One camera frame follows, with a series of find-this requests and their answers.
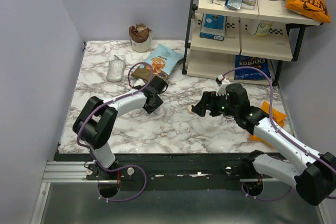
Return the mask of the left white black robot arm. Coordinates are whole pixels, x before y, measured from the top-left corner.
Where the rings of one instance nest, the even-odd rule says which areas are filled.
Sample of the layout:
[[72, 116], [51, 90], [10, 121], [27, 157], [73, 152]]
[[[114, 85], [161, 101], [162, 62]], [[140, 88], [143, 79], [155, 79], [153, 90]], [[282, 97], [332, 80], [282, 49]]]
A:
[[136, 86], [109, 101], [96, 96], [87, 101], [72, 130], [88, 144], [90, 153], [100, 164], [98, 173], [104, 179], [112, 179], [117, 171], [116, 157], [108, 144], [116, 119], [137, 109], [151, 114], [163, 104], [160, 94], [167, 88], [163, 79], [154, 76], [148, 84]]

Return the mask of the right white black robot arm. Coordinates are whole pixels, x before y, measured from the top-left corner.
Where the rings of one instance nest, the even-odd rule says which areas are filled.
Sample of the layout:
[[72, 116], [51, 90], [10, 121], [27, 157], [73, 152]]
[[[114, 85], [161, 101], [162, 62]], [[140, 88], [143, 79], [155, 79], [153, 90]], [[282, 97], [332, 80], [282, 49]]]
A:
[[239, 83], [225, 85], [225, 92], [206, 91], [192, 112], [204, 117], [231, 116], [237, 125], [275, 148], [286, 162], [274, 159], [261, 151], [253, 151], [241, 165], [249, 178], [263, 174], [280, 180], [296, 189], [307, 203], [317, 206], [335, 191], [335, 156], [304, 145], [283, 131], [270, 115], [250, 105], [245, 88]]

